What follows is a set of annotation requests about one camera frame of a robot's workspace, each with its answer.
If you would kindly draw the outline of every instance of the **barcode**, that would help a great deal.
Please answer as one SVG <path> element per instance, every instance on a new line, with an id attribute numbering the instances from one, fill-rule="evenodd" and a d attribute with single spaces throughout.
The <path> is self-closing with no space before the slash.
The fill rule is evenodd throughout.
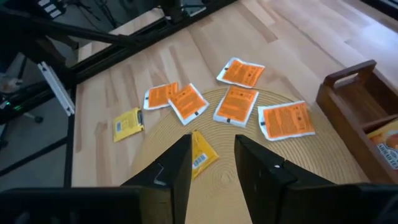
<path id="1" fill-rule="evenodd" d="M 116 123 L 116 132 L 119 133 L 122 131 L 122 122 L 117 122 Z"/>
<path id="2" fill-rule="evenodd" d="M 206 154 L 203 153 L 202 155 L 198 156 L 198 157 L 193 161 L 192 169 L 198 168 L 198 167 L 199 167 L 200 165 L 202 165 L 206 160 L 207 160 Z"/>

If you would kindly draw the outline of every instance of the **light wood surface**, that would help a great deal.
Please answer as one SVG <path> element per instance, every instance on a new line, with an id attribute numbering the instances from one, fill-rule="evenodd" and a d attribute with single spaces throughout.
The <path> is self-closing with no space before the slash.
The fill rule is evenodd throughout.
<path id="1" fill-rule="evenodd" d="M 147 12 L 113 33 L 130 34 L 161 16 Z M 398 86 L 394 29 L 394 20 L 354 0 L 241 0 L 225 7 L 78 85 L 72 184 L 120 185 L 131 177 L 142 141 L 170 109 L 144 111 L 146 130 L 117 143 L 112 121 L 142 107 L 150 87 L 193 83 L 204 91 L 223 85 L 215 77 L 239 57 L 266 66 L 257 86 L 317 107 L 317 90 L 328 74 L 371 58 Z M 79 58 L 106 46 L 88 44 Z"/>

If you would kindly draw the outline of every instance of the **woven placemat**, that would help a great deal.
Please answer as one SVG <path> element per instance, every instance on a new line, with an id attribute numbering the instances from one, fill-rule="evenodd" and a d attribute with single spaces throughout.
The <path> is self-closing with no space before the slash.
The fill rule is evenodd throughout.
<path id="1" fill-rule="evenodd" d="M 310 110 L 315 136 L 270 142 L 258 125 L 257 106 L 296 101 L 271 91 L 260 90 L 246 128 L 213 121 L 213 113 L 228 87 L 203 93 L 209 108 L 187 126 L 182 126 L 174 112 L 166 115 L 146 136 L 133 163 L 136 174 L 148 166 L 173 143 L 193 130 L 199 130 L 220 158 L 192 181 L 187 223 L 251 223 L 236 173 L 234 136 L 244 134 L 295 164 L 334 183 L 366 181 L 362 170 L 347 150 L 327 118 Z"/>

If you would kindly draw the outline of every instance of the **yellow packet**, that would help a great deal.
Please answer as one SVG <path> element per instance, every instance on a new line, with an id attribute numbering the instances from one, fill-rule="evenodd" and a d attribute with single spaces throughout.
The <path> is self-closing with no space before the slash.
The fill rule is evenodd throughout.
<path id="1" fill-rule="evenodd" d="M 192 132 L 192 143 L 192 179 L 195 179 L 219 156 L 199 131 Z"/>
<path id="2" fill-rule="evenodd" d="M 120 141 L 143 130 L 141 109 L 134 108 L 113 120 L 113 141 Z"/>

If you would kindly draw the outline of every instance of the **wooden tray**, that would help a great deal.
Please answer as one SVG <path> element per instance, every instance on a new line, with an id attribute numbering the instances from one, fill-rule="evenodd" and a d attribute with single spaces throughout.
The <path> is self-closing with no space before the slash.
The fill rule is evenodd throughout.
<path id="1" fill-rule="evenodd" d="M 397 91 L 375 66 L 370 60 L 328 75 L 317 103 L 371 182 L 396 184 L 398 170 L 366 135 L 398 118 Z"/>

